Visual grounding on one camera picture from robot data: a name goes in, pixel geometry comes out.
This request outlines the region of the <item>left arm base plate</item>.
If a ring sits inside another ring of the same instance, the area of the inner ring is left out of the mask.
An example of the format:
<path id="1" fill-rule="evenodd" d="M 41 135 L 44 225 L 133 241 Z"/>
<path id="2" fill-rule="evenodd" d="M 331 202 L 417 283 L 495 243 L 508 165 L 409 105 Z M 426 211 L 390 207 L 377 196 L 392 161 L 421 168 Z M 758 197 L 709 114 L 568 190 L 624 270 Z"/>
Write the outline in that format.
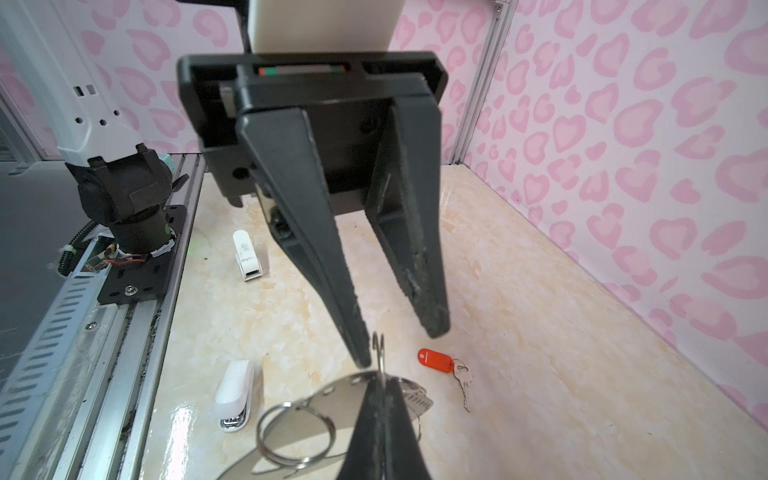
<path id="1" fill-rule="evenodd" d="M 98 302 L 122 305 L 163 296 L 180 251 L 186 216 L 185 206 L 170 205 L 141 221 L 111 225 L 119 252 L 138 254 L 139 260 L 118 260 L 110 267 Z"/>

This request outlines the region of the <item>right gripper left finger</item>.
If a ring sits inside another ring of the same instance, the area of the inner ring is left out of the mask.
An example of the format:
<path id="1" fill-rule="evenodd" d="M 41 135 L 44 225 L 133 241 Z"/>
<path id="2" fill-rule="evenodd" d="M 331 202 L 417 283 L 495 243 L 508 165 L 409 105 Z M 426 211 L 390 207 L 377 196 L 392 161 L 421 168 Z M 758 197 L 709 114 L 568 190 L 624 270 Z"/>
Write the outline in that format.
<path id="1" fill-rule="evenodd" d="M 385 383 L 376 374 L 368 383 L 350 445 L 337 480 L 384 478 Z"/>

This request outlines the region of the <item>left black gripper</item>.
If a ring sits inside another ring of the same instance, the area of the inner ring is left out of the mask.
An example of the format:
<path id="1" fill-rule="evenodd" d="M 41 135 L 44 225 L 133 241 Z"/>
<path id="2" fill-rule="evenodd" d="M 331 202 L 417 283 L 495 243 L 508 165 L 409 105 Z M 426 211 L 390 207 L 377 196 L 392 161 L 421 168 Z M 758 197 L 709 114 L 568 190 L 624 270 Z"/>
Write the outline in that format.
<path id="1" fill-rule="evenodd" d="M 269 230 L 357 367 L 372 363 L 369 335 L 334 213 L 360 210 L 365 199 L 421 326 L 431 338 L 450 330 L 436 103 L 449 74 L 435 53 L 185 55 L 176 74 L 220 192 L 240 206 L 257 185 L 261 200 L 274 201 Z"/>

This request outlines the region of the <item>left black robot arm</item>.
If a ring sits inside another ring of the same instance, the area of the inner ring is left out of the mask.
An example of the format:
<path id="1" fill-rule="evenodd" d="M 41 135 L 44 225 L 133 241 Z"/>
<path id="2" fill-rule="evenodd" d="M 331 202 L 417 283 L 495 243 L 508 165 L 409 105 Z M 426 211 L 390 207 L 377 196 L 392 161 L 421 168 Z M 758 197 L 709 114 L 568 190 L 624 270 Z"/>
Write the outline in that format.
<path id="1" fill-rule="evenodd" d="M 185 55 L 178 95 L 222 194 L 257 196 L 280 248 L 320 295 L 354 363 L 369 335 L 335 219 L 361 210 L 426 333 L 449 331 L 439 234 L 448 73 L 390 51 L 399 1 L 234 1 L 244 49 Z M 129 254 L 170 244 L 179 182 L 103 90 L 54 1 L 5 1 L 1 45 L 53 130 L 86 215 Z"/>

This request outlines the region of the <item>silver carabiner keyring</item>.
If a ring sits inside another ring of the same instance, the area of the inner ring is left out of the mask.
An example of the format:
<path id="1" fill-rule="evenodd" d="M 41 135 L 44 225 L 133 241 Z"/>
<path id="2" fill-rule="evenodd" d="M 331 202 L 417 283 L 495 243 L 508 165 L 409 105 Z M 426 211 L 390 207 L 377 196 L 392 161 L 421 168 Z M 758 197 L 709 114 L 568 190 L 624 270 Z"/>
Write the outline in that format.
<path id="1" fill-rule="evenodd" d="M 376 354 L 374 370 L 350 374 L 311 396 L 266 410 L 256 424 L 255 449 L 220 477 L 299 479 L 334 465 L 339 465 L 341 470 L 366 388 L 376 374 L 382 376 L 384 383 L 389 377 L 399 382 L 419 446 L 421 418 L 432 408 L 433 401 L 421 385 L 386 371 L 382 335 L 373 335 L 372 348 Z"/>

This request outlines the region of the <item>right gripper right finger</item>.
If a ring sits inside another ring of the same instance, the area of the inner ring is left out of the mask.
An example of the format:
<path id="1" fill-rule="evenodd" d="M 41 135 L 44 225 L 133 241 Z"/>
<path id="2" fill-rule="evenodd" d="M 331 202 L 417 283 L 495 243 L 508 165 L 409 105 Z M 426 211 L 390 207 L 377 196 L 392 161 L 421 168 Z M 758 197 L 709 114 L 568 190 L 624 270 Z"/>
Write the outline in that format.
<path id="1" fill-rule="evenodd" d="M 393 377 L 386 380 L 383 407 L 383 478 L 431 479 L 400 384 Z"/>

